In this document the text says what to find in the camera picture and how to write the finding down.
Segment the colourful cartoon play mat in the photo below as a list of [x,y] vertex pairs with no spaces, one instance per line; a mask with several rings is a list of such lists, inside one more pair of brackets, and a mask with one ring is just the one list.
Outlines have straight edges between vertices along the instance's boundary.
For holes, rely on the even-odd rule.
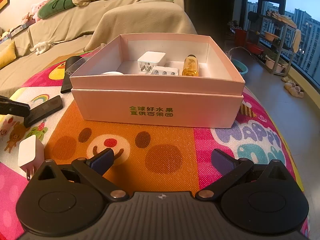
[[1,116],[1,239],[23,233],[15,205],[27,179],[17,158],[20,142],[32,135],[43,143],[45,157],[60,164],[111,148],[119,158],[105,177],[128,193],[206,187],[221,177],[211,159],[216,148],[257,164],[279,159],[299,180],[290,150],[264,107],[248,89],[243,97],[229,129],[86,121],[71,93],[62,95],[63,109],[30,128],[20,117]]

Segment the white charger block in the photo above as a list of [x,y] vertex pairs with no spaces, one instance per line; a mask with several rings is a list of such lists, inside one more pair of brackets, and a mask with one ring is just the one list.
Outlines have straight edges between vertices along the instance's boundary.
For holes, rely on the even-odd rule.
[[137,60],[137,63],[140,72],[151,73],[154,67],[164,67],[166,53],[147,51]]

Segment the black rectangular box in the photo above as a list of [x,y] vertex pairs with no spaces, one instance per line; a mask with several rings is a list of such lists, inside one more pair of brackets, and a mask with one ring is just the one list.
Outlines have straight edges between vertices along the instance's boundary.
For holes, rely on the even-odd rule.
[[24,118],[23,124],[26,128],[31,127],[35,123],[47,118],[63,108],[61,96],[57,95],[48,101],[36,106],[30,110],[27,117]]

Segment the metal storage rack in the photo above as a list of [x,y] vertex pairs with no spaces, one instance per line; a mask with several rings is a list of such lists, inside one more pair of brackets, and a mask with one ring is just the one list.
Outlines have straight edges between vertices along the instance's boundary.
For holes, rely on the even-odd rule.
[[262,50],[256,53],[258,61],[274,75],[287,76],[295,55],[293,40],[297,27],[289,16],[275,11],[247,16],[247,41]]

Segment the yellow cushion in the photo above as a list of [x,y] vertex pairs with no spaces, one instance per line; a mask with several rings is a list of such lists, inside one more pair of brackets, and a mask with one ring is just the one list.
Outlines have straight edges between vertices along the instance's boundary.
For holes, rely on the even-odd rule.
[[0,69],[16,60],[15,42],[12,41],[8,46],[1,51],[0,54]]

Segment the beige covered sofa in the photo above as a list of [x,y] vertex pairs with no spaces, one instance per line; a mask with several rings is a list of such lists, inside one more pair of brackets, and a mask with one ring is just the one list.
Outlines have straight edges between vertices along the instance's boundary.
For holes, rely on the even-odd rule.
[[[14,41],[17,56],[1,69],[1,95],[10,97],[60,56],[90,51],[130,33],[195,34],[196,30],[179,5],[165,0],[108,0],[73,7],[32,24],[1,44],[4,50]],[[51,44],[48,51],[40,55],[30,51],[44,41]]]

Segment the white cube charger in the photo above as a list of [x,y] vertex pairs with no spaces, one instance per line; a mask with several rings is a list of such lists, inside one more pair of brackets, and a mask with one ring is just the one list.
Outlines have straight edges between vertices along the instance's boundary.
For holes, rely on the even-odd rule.
[[43,162],[44,145],[36,135],[32,135],[20,142],[18,166],[25,172],[28,181],[31,180]]

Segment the pink cardboard box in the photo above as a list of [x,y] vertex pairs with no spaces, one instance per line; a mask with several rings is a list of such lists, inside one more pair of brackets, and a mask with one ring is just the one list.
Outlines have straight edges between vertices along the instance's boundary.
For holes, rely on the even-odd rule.
[[[138,70],[147,51],[166,53],[167,67],[183,68],[193,54],[199,76],[151,75]],[[123,75],[100,75],[116,71]],[[122,34],[71,75],[83,118],[128,124],[229,128],[243,100],[245,81],[209,36]]]

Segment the pink plush toy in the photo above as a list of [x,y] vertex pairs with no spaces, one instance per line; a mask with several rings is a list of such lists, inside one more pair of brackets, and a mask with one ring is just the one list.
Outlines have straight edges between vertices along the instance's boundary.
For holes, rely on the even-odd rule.
[[35,22],[38,22],[40,20],[38,12],[47,2],[48,0],[33,4],[31,6],[31,12],[26,13],[22,17],[21,25],[27,23],[28,21],[31,21],[32,19],[35,20]]

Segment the teal plastic basin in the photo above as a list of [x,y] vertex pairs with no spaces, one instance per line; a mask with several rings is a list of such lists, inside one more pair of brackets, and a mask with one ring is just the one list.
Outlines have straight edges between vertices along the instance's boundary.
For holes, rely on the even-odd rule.
[[232,64],[236,67],[238,72],[240,73],[241,76],[244,76],[245,74],[248,73],[248,68],[245,64],[242,62],[236,60],[236,59],[231,59]]

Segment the amber liquid bottle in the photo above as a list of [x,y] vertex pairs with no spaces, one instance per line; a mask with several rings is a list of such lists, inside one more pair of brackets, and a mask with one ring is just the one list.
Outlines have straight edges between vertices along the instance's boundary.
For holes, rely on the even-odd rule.
[[195,55],[188,55],[183,64],[183,76],[199,76],[199,62]]

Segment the white plush toy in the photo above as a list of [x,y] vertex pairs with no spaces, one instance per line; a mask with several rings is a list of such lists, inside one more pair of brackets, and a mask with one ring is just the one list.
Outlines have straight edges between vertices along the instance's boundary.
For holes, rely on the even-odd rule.
[[36,55],[40,55],[48,51],[51,47],[51,44],[47,41],[39,42],[33,48],[31,48],[31,52],[35,52]]

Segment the beige slippers pair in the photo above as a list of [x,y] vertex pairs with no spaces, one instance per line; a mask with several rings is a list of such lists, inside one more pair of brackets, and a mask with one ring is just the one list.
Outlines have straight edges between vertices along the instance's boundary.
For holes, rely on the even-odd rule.
[[295,81],[291,80],[289,77],[283,77],[281,79],[285,84],[284,88],[294,97],[296,98],[304,98],[304,90],[301,89],[299,85],[295,83]]

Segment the green plush toy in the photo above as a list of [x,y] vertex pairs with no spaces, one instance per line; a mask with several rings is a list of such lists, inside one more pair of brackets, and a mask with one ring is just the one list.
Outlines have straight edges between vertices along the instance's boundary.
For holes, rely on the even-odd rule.
[[45,20],[73,7],[75,4],[72,0],[49,0],[39,9],[37,16],[39,19]]

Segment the red bucket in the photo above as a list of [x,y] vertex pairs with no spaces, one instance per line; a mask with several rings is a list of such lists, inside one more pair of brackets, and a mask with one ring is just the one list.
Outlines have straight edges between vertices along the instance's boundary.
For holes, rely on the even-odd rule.
[[247,31],[244,29],[235,29],[234,44],[237,47],[246,45]]

